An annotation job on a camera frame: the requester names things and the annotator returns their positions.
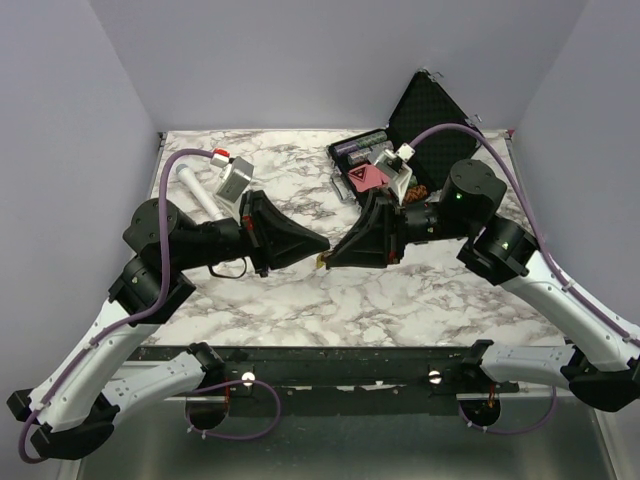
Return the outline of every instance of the white marble surface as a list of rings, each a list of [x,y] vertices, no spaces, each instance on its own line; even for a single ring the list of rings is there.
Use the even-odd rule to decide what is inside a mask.
[[[255,165],[252,188],[264,189],[285,215],[335,245],[359,213],[355,205],[341,204],[332,191],[325,147],[355,133],[173,132],[160,166],[181,148],[226,148]],[[508,159],[502,134],[485,135]],[[504,178],[486,150],[474,158]],[[213,192],[219,170],[196,157],[186,163]],[[169,199],[197,222],[208,220],[175,174]],[[523,221],[512,191],[501,213]],[[455,258],[460,246],[453,240],[409,246],[401,265],[386,270],[316,270],[314,258],[271,272],[266,279],[247,274],[223,280],[210,277],[204,268],[191,270],[187,276],[198,290],[147,344],[418,346],[470,345],[478,338],[521,345],[562,343],[560,332],[528,305],[466,271]]]

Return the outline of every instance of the white cylinder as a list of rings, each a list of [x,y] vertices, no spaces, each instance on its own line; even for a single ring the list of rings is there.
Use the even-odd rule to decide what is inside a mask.
[[[188,165],[181,163],[176,167],[176,173],[178,174],[180,181],[187,186],[193,196],[196,197],[198,202],[200,202],[202,208],[204,208],[209,214],[211,220],[216,221],[227,218],[227,215],[218,208],[216,202],[213,201],[209,192],[204,189],[202,184],[196,178],[196,175],[193,173],[193,170],[191,170]]]

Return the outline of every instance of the red clip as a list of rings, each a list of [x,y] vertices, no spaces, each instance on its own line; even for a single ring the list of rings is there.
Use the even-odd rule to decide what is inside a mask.
[[[249,230],[249,231],[253,230],[253,220],[251,220],[251,216],[250,215],[244,215],[242,217],[242,221],[246,225],[247,230]]]
[[[230,156],[231,156],[231,154],[230,154],[229,152],[227,152],[227,151],[226,151],[225,149],[223,149],[223,148],[216,148],[216,149],[213,151],[213,154],[215,155],[216,153],[217,153],[218,155],[222,155],[222,156],[225,156],[225,157],[230,157]]]

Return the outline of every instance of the case lid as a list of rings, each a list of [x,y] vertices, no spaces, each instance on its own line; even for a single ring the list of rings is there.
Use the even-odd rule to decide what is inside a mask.
[[[418,70],[391,114],[387,134],[395,147],[440,123],[468,125],[468,117],[427,70]],[[476,139],[462,132],[445,131],[424,140],[409,166],[420,183],[439,190],[458,160],[470,158],[479,148]]]

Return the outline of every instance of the gray wall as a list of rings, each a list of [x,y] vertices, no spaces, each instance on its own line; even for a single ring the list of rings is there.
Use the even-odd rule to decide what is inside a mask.
[[[592,0],[518,126],[518,170],[556,259],[640,323],[640,3]],[[640,405],[620,414],[640,473]]]
[[[0,2],[0,471],[23,465],[11,391],[40,383],[77,343],[126,259],[157,136],[85,0]]]
[[[90,0],[166,129],[378,127],[412,73],[512,127],[586,0]]]

